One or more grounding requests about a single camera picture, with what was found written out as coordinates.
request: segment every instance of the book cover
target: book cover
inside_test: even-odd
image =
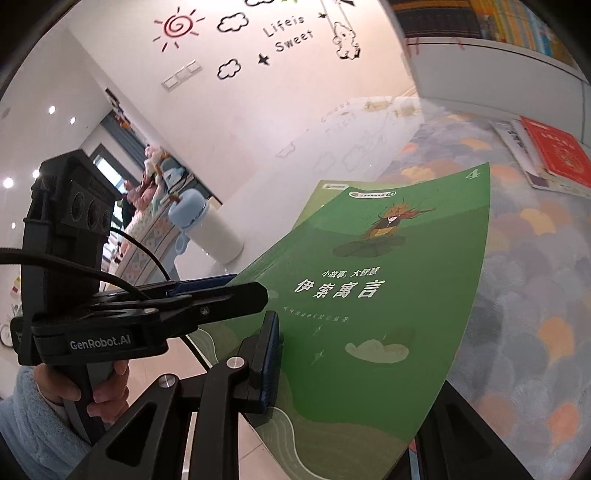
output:
[[[527,147],[513,125],[509,122],[499,121],[491,121],[491,125],[511,151],[521,170],[523,170],[528,183],[536,189],[552,190],[550,181],[537,173]]]
[[[560,193],[569,193],[571,195],[591,199],[591,189],[588,189],[586,186],[581,185],[579,183],[554,175],[546,169],[545,164],[543,163],[542,158],[540,156],[540,153],[538,152],[533,140],[530,138],[529,133],[527,132],[521,121],[513,120],[511,121],[511,126],[512,131],[515,133],[516,136],[518,136],[520,143],[524,146],[525,152],[529,157],[530,162],[527,162],[527,171],[531,173],[532,177],[538,177],[536,179],[536,185],[532,184],[532,186],[534,186],[535,188],[545,190],[546,188],[543,186],[543,184],[544,182],[547,182],[547,190],[552,190],[554,192]],[[501,138],[503,138],[503,140],[506,140],[506,138],[503,135],[501,135]],[[514,146],[512,147],[511,144],[507,145],[509,149],[512,151],[512,153],[514,153],[515,155]],[[523,157],[516,155],[515,158],[521,165],[520,159],[523,159]]]
[[[382,480],[433,405],[466,328],[489,166],[336,191],[234,279],[268,289],[284,334],[277,400],[256,430],[292,479]],[[262,318],[204,325],[191,338],[215,363]]]
[[[331,181],[320,180],[317,187],[312,192],[310,200],[301,211],[300,216],[294,224],[294,228],[306,221],[313,213],[317,212],[324,205],[329,203],[343,190],[349,187],[355,187],[361,190],[379,190],[379,189],[393,189],[399,185],[392,183],[383,183],[378,181]]]
[[[575,137],[529,118],[521,122],[549,172],[591,188],[591,162]]]

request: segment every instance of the metal screw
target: metal screw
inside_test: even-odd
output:
[[[233,356],[228,359],[226,365],[230,368],[240,368],[244,365],[244,359],[241,356]]]
[[[158,379],[158,386],[161,388],[170,388],[177,382],[174,375],[164,374]]]

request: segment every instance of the blue fuzzy sleeve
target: blue fuzzy sleeve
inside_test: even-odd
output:
[[[0,402],[0,432],[31,480],[62,480],[90,449],[37,390],[33,369],[22,367],[11,397]]]

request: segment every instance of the black cable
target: black cable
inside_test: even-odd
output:
[[[169,276],[168,273],[166,273],[166,270],[162,266],[162,263],[160,263],[160,261],[158,260],[158,258],[156,258],[156,255],[154,255],[150,250],[148,250],[148,248],[146,248],[145,246],[143,246],[134,237],[132,237],[131,235],[125,233],[123,230],[121,230],[119,228],[116,228],[116,227],[112,226],[111,227],[111,232],[115,232],[115,233],[120,234],[123,238],[126,238],[131,243],[133,243],[136,247],[138,247],[141,251],[143,251],[144,253],[146,253],[146,255],[148,255],[152,259],[152,261],[156,264],[156,266],[160,269],[160,271],[162,272],[162,275],[164,275],[164,278],[166,278],[166,281],[170,281],[170,276]]]
[[[64,260],[63,258],[42,254],[40,252],[28,252],[21,248],[0,248],[0,265],[34,265],[36,267],[49,268],[64,273],[95,278],[97,280],[111,283],[115,287],[122,288],[136,297],[137,300],[150,299],[150,297],[144,292],[138,290],[122,278],[115,277],[114,275],[101,270],[95,270],[94,268],[70,262],[69,260]]]

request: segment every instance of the camera lens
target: camera lens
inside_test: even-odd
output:
[[[72,219],[77,222],[82,217],[82,212],[84,211],[84,195],[80,192],[76,193],[74,197],[74,201],[72,201]]]
[[[94,200],[90,203],[90,206],[88,207],[86,222],[88,223],[88,228],[90,230],[94,230],[96,224],[99,222],[99,208]]]
[[[100,223],[101,227],[103,228],[103,231],[106,232],[109,229],[109,225],[111,224],[111,214],[109,213],[109,211],[107,210],[104,214],[103,214],[103,220]]]

